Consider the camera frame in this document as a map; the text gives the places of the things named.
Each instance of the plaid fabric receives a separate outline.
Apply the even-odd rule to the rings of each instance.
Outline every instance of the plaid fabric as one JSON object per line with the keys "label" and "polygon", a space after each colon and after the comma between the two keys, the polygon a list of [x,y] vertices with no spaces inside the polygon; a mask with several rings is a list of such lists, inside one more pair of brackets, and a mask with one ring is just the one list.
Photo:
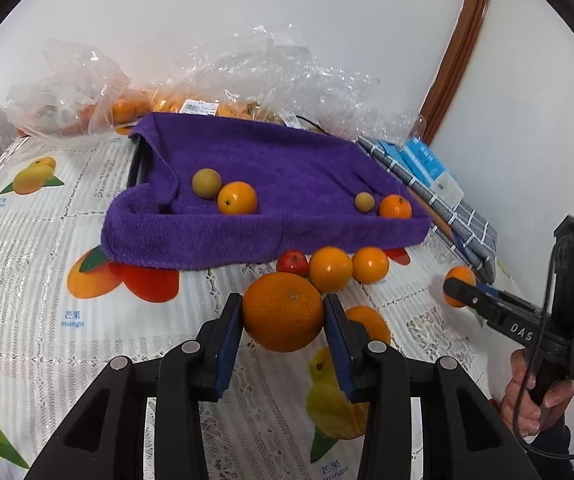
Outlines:
{"label": "plaid fabric", "polygon": [[[464,201],[461,201],[455,210],[449,208],[438,195],[420,183],[400,162],[387,155],[377,141],[359,137],[356,144],[383,166],[388,173],[393,173],[432,206],[432,209],[452,228],[457,243],[453,243],[444,235],[441,238],[446,240],[447,245],[461,259],[470,263],[482,281],[494,283],[494,259],[498,234],[490,223]],[[440,229],[434,227],[434,231],[442,235]]]}

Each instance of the wire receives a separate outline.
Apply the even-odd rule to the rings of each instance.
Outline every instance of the wire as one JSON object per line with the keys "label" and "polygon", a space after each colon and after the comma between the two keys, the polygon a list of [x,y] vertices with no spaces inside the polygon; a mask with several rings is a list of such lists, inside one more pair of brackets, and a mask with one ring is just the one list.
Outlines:
{"label": "wire", "polygon": [[331,134],[328,134],[325,130],[323,130],[320,126],[318,126],[318,124],[316,124],[314,121],[310,121],[307,117],[303,117],[303,116],[300,116],[300,115],[297,115],[296,117],[299,118],[299,119],[302,120],[302,121],[305,121],[306,123],[311,124],[314,128],[317,128],[318,130],[320,130],[321,132],[323,132],[325,135],[331,135]]}
{"label": "wire", "polygon": [[541,351],[541,344],[543,336],[545,334],[545,325],[547,323],[547,311],[550,307],[550,293],[552,291],[552,279],[554,277],[554,262],[558,259],[558,254],[560,250],[564,250],[565,244],[569,241],[574,242],[574,238],[571,235],[565,236],[558,240],[554,247],[552,248],[552,254],[550,256],[550,264],[547,271],[547,284],[545,286],[545,297],[542,302],[541,311],[541,321],[538,326],[538,337],[536,338],[536,346],[534,346],[534,352],[532,352],[532,358],[530,359],[529,366],[527,367],[527,372],[523,377],[521,382],[521,387],[518,391],[518,398],[516,399],[516,405],[514,406],[514,418],[512,420],[512,428],[514,430],[514,436],[518,440],[518,443],[529,453],[533,453],[545,458],[553,458],[555,460],[574,460],[574,454],[565,453],[550,453],[542,451],[538,448],[532,447],[525,442],[523,437],[518,430],[518,415],[521,409],[521,402],[523,400],[523,394],[527,390],[527,381],[531,377],[534,368],[536,367],[536,361],[538,359],[539,352]]}

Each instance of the metal rivet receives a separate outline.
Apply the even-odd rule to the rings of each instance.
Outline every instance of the metal rivet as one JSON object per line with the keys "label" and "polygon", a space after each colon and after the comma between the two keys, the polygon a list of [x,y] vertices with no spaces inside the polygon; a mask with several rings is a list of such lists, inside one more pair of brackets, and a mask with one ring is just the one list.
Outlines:
{"label": "metal rivet", "polygon": [[109,365],[114,370],[122,370],[123,368],[125,368],[127,366],[128,363],[129,363],[129,361],[127,361],[127,358],[124,355],[119,355],[118,357],[114,357],[110,361]]}
{"label": "metal rivet", "polygon": [[385,345],[385,343],[382,341],[375,340],[369,341],[367,348],[375,354],[382,354],[387,349],[387,345]]}
{"label": "metal rivet", "polygon": [[198,341],[185,341],[183,345],[180,347],[180,350],[182,350],[186,354],[195,354],[200,349],[201,344],[198,343]]}
{"label": "metal rivet", "polygon": [[455,370],[456,367],[458,366],[458,362],[456,362],[456,359],[454,359],[453,357],[449,357],[449,355],[441,357],[438,362],[445,370]]}

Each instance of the purple cloth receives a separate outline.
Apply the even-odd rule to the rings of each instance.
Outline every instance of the purple cloth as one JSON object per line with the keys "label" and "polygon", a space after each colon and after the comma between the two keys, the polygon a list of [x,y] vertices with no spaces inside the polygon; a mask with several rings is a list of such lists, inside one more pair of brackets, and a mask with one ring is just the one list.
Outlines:
{"label": "purple cloth", "polygon": [[[189,114],[149,114],[132,130],[151,146],[143,184],[113,200],[102,248],[118,261],[145,267],[205,269],[275,260],[296,248],[311,254],[331,245],[349,253],[422,242],[430,219],[407,187],[352,142],[276,124]],[[256,189],[253,215],[224,215],[198,198],[192,176],[213,168],[226,184]],[[377,204],[391,193],[410,200],[413,217],[379,218],[356,211],[357,193]]]}

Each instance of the wall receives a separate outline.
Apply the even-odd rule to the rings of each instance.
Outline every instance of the wall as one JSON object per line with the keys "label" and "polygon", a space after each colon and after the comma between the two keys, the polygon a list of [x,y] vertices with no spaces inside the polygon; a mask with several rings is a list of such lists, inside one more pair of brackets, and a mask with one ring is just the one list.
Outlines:
{"label": "wall", "polygon": [[[491,0],[432,145],[499,232],[498,256],[542,303],[552,232],[574,215],[574,34],[545,0]],[[574,449],[574,401],[568,411]]]}
{"label": "wall", "polygon": [[286,22],[325,63],[376,75],[375,102],[419,109],[462,0],[23,0],[0,27],[0,102],[48,74],[48,38],[87,42],[137,83],[165,73],[196,38]]}

